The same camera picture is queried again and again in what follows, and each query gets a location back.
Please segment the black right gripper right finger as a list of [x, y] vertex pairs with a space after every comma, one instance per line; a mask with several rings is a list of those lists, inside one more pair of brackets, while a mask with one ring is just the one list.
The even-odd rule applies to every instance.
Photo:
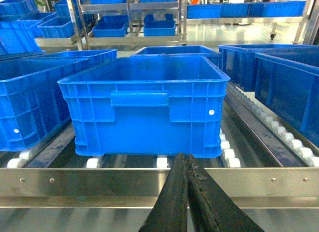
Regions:
[[234, 204], [191, 154], [187, 165], [188, 203], [196, 232], [263, 231]]

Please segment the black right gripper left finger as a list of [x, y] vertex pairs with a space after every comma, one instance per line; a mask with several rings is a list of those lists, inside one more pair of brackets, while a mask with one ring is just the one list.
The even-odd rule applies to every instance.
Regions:
[[187, 231], [187, 176], [184, 154], [178, 154], [141, 232]]

